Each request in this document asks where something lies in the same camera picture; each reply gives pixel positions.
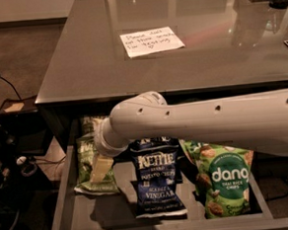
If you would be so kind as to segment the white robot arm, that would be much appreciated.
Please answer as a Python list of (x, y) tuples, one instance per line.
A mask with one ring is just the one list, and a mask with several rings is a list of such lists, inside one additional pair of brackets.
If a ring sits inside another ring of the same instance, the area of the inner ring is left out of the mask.
[(116, 104), (96, 125), (96, 149), (110, 158), (134, 140), (159, 136), (288, 157), (288, 88), (175, 105), (145, 92)]

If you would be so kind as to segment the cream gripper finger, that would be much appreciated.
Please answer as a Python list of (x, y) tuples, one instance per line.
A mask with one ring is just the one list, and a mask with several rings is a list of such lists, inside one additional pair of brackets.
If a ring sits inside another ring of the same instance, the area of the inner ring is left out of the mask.
[(96, 154), (93, 159), (93, 170), (89, 181), (91, 183), (100, 183), (105, 178), (106, 173), (111, 169), (112, 163), (113, 160), (111, 158)]

